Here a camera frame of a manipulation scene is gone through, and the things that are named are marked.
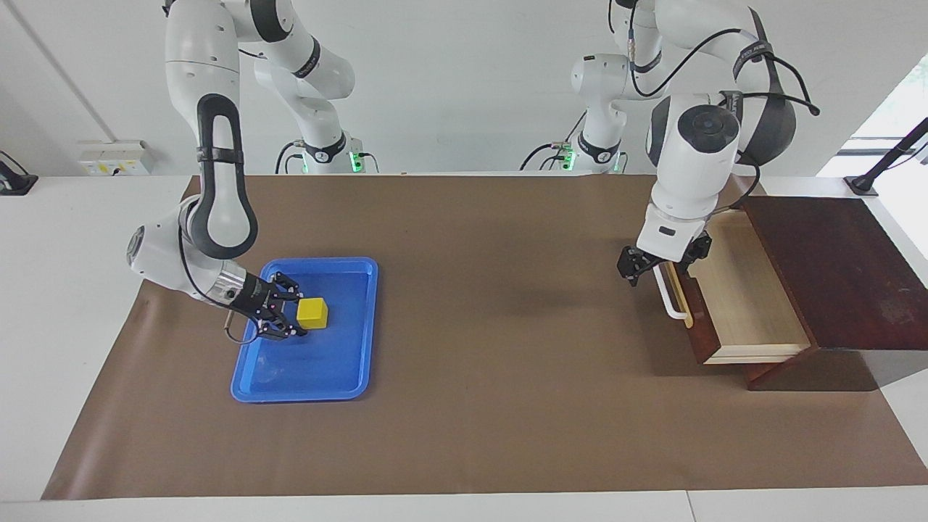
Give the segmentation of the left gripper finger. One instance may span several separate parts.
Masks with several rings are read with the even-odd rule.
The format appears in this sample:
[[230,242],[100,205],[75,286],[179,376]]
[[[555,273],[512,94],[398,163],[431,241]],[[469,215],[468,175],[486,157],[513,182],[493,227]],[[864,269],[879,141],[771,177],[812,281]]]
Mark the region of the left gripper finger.
[[708,233],[701,233],[698,237],[693,239],[680,260],[680,270],[683,273],[687,273],[689,272],[690,265],[693,265],[700,259],[707,258],[711,244],[712,238]]
[[618,271],[631,287],[636,287],[640,275],[646,271],[646,255],[636,247],[624,247],[618,258]]

